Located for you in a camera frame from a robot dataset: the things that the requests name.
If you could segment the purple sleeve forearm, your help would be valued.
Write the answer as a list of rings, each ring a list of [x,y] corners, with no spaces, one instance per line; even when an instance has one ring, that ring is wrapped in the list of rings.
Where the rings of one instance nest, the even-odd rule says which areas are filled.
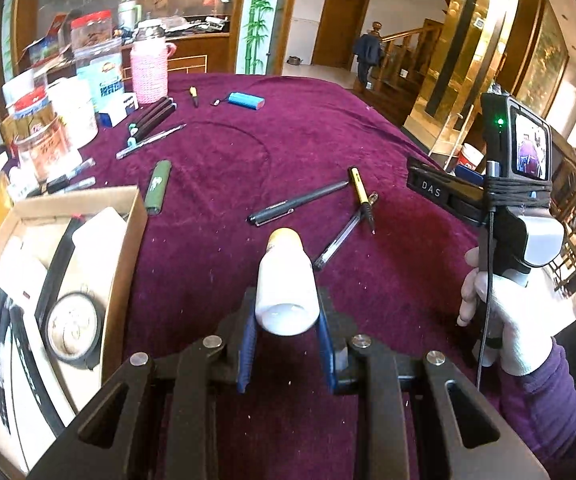
[[[565,349],[553,344],[544,363],[524,376],[500,373],[500,411],[550,478],[576,479],[576,386]]]

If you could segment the white gloved right hand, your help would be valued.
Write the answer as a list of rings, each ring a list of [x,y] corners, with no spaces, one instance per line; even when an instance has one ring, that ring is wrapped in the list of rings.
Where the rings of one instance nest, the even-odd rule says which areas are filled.
[[[550,355],[553,336],[576,320],[573,303],[554,295],[542,272],[536,281],[522,287],[498,275],[489,282],[479,270],[477,247],[466,252],[465,261],[471,271],[463,281],[457,324],[468,325],[477,301],[486,302],[503,323],[501,368],[517,377],[534,372]]]

